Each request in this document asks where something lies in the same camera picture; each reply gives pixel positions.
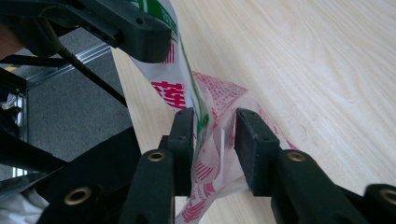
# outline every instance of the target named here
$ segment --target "wooden table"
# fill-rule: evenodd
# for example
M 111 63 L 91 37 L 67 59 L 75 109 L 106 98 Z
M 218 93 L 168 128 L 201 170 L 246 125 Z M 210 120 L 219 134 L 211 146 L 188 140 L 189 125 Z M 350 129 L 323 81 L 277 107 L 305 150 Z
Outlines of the wooden table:
M 253 92 L 287 138 L 340 186 L 396 186 L 395 1 L 173 1 L 191 68 Z M 173 112 L 113 50 L 139 144 Z M 201 223 L 274 223 L 270 200 L 219 200 Z

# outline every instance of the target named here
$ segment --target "gray floor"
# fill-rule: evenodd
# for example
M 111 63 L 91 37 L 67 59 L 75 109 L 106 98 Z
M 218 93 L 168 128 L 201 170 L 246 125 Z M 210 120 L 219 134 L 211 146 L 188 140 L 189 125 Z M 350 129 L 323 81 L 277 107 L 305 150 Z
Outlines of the gray floor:
M 61 40 L 73 53 L 101 43 L 82 29 Z M 111 53 L 88 66 L 122 94 Z M 29 77 L 45 69 L 24 66 L 16 74 Z M 132 125 L 127 108 L 77 70 L 29 90 L 27 97 L 29 143 L 66 161 Z M 0 179 L 11 176 L 11 168 L 0 166 Z

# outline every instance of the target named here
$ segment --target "white cloth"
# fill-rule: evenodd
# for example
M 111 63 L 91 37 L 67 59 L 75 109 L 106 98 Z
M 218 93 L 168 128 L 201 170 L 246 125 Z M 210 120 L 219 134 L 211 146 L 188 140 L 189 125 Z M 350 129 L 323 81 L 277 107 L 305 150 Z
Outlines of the white cloth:
M 1 102 L 0 106 L 4 109 L 4 110 L 8 110 L 11 107 L 14 106 L 15 101 L 17 101 L 17 96 L 14 94 L 9 94 L 7 101 L 6 102 Z
M 35 189 L 27 189 L 0 201 L 0 223 L 36 224 L 48 205 Z

